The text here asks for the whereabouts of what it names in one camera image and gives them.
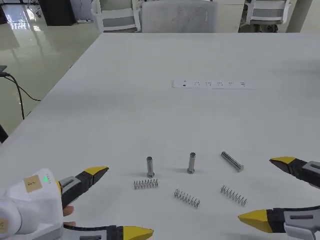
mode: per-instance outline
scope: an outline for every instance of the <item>coil spring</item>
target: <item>coil spring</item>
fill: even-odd
[[[247,203],[247,199],[244,196],[242,196],[239,193],[233,191],[232,189],[230,189],[226,185],[222,185],[220,192],[222,194],[228,196],[230,199],[232,199],[233,201],[235,201],[236,203],[240,204],[243,207]]]
[[[180,191],[179,189],[176,189],[174,191],[174,196],[177,199],[180,199],[181,201],[188,203],[189,205],[193,206],[194,208],[197,208],[200,204],[200,200],[187,194],[184,191]]]
[[[146,179],[133,181],[134,189],[156,188],[158,187],[158,179]]]

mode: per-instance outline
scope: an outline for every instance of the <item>floor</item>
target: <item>floor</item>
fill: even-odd
[[[0,25],[0,65],[7,65],[19,85],[43,99],[59,79],[99,36],[93,23],[47,26],[37,7],[4,5],[9,21]],[[25,114],[39,102],[22,93]],[[0,78],[0,125],[10,134],[22,121],[15,85]]]

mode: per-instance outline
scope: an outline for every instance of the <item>chair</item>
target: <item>chair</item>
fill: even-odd
[[[142,4],[143,33],[215,33],[218,4],[202,0],[157,0]]]
[[[290,0],[245,0],[247,6],[243,25],[279,25],[288,18]]]
[[[91,13],[94,23],[100,32],[137,28],[141,30],[139,19],[139,0],[132,0],[132,7],[107,10],[108,0],[93,0]]]

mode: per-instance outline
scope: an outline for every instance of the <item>human hand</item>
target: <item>human hand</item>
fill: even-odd
[[[74,210],[75,210],[75,208],[73,206],[66,206],[63,209],[63,216],[66,217],[66,216],[71,215],[74,212]],[[75,221],[66,221],[63,224],[69,225],[69,226],[76,226],[76,222]]]

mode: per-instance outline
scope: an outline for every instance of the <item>power strip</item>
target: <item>power strip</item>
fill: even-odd
[[[185,89],[234,89],[234,90],[254,90],[252,84],[244,81],[188,81],[188,80],[173,80],[173,88]]]

